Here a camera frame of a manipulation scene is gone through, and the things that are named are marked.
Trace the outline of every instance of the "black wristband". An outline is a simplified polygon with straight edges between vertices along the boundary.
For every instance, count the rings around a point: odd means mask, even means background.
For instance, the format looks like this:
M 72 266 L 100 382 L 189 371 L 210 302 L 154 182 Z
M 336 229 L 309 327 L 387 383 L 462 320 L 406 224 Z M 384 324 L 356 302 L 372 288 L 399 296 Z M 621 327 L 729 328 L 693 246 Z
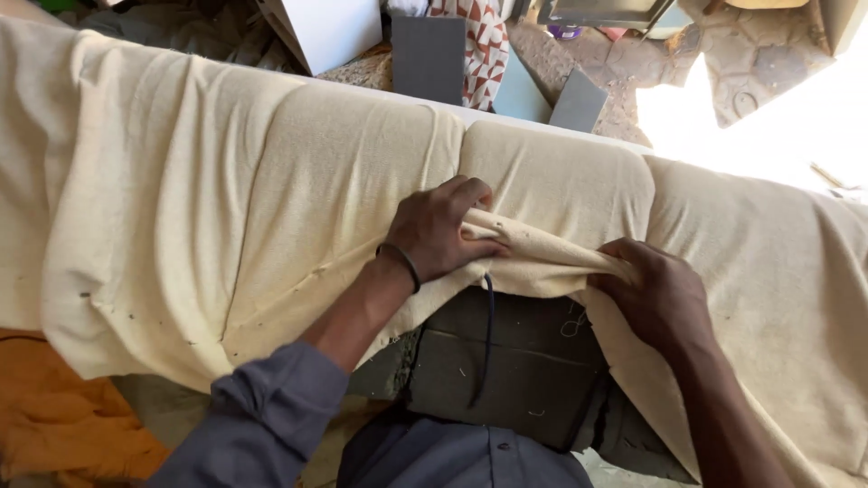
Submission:
M 382 244 L 377 246 L 377 253 L 375 255 L 379 256 L 379 252 L 383 248 L 383 246 L 391 247 L 392 249 L 398 251 L 399 254 L 401 254 L 401 257 L 404 258 L 404 262 L 407 264 L 407 269 L 410 271 L 410 276 L 413 277 L 413 294 L 415 295 L 416 293 L 419 293 L 419 290 L 422 289 L 422 281 L 419 280 L 419 273 L 416 271 L 416 265 L 413 264 L 413 260 L 410 259 L 410 256 L 408 256 L 402 248 L 395 246 L 394 244 L 391 244 L 389 242 L 383 242 Z

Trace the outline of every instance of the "orange cloth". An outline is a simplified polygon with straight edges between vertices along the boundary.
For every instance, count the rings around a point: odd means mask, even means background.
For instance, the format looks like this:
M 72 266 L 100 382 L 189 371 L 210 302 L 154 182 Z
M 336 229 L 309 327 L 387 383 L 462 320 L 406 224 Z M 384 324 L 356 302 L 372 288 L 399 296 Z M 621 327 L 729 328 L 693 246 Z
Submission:
M 168 456 L 108 378 L 81 379 L 40 333 L 0 329 L 0 475 L 58 472 L 70 487 L 148 478 Z

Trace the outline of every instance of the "beige cloth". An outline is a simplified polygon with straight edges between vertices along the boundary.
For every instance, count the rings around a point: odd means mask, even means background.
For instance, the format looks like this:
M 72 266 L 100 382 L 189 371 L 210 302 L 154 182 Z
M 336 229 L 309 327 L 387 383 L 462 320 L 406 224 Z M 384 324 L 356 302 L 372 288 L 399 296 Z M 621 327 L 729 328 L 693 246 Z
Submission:
M 87 378 L 159 373 L 207 390 L 298 337 L 398 201 L 460 171 L 496 193 L 466 228 L 515 257 L 426 285 L 369 354 L 486 271 L 501 291 L 572 294 L 624 391 L 696 473 L 665 363 L 585 289 L 590 272 L 631 279 L 590 249 L 644 238 L 702 274 L 798 486 L 868 485 L 864 207 L 567 136 L 465 133 L 442 110 L 88 32 L 0 19 L 0 52 L 0 283 L 15 290 L 0 318 L 41 327 Z

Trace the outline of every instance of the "finger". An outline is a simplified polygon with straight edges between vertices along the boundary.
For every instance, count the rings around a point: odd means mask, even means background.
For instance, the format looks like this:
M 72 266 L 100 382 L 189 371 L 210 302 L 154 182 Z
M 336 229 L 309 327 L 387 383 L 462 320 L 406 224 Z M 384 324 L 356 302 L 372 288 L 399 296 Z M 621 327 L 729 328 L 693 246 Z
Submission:
M 639 269 L 642 274 L 651 271 L 653 261 L 661 257 L 652 247 L 645 246 L 643 242 L 635 241 L 629 237 L 621 237 L 607 242 L 600 246 L 598 251 L 625 260 Z
M 591 274 L 588 284 L 611 297 L 621 310 L 635 301 L 635 288 L 613 274 Z
M 464 217 L 470 207 L 477 201 L 491 206 L 491 187 L 479 178 L 470 178 L 455 189 L 451 197 L 452 216 L 458 219 Z
M 460 187 L 465 181 L 467 181 L 467 176 L 455 175 L 439 187 L 435 188 L 434 191 L 449 197 L 449 195 L 455 193 L 456 188 Z
M 464 264 L 495 256 L 501 258 L 509 257 L 510 249 L 493 239 L 465 241 L 462 245 L 462 261 Z

